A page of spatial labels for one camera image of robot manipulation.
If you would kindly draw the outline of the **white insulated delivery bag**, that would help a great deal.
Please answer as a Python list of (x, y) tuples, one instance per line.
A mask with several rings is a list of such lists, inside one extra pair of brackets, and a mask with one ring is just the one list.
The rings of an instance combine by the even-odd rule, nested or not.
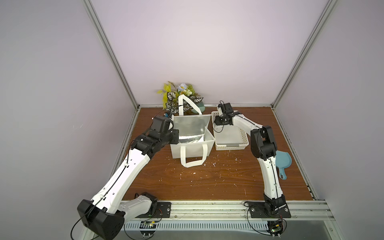
[(191, 168), (205, 163), (215, 143), (208, 126), (211, 115), (179, 115), (172, 117), (174, 128), (179, 130), (179, 143), (171, 144), (172, 157), (180, 159), (182, 166)]

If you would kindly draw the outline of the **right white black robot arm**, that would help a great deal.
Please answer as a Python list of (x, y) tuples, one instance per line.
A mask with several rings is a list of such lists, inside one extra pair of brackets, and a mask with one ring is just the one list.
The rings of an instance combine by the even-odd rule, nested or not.
[(278, 212), (287, 204), (277, 173), (278, 147), (272, 127), (253, 122), (240, 112), (233, 110), (230, 103), (221, 101), (218, 111), (219, 115), (214, 120), (215, 126), (235, 126), (250, 136), (251, 152), (261, 166), (264, 180), (265, 208), (271, 214)]

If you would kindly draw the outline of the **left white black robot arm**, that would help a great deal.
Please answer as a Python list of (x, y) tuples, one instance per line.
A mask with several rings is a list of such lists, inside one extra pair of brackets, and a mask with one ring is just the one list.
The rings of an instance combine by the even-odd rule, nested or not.
[(112, 240), (127, 221), (141, 215), (154, 217), (158, 199), (144, 192), (122, 203), (127, 190), (154, 155), (168, 144), (177, 143), (179, 131), (171, 118), (154, 117), (151, 126), (136, 137), (129, 153), (105, 186), (90, 200), (82, 200), (77, 211), (79, 221), (103, 240)]

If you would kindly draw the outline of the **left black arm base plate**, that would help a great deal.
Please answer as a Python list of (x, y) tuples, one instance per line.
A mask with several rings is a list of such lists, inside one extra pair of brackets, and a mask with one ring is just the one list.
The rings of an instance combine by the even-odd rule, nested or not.
[(157, 202), (156, 205), (152, 205), (150, 210), (142, 215), (137, 216), (139, 219), (151, 219), (151, 218), (169, 218), (171, 215), (172, 203), (171, 202)]

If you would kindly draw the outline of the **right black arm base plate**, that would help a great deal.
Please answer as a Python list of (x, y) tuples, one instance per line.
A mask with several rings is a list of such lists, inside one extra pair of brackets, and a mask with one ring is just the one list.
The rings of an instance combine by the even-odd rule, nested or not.
[(274, 210), (266, 202), (245, 202), (244, 205), (249, 208), (251, 218), (272, 219), (283, 218), (289, 219), (292, 217), (287, 205)]

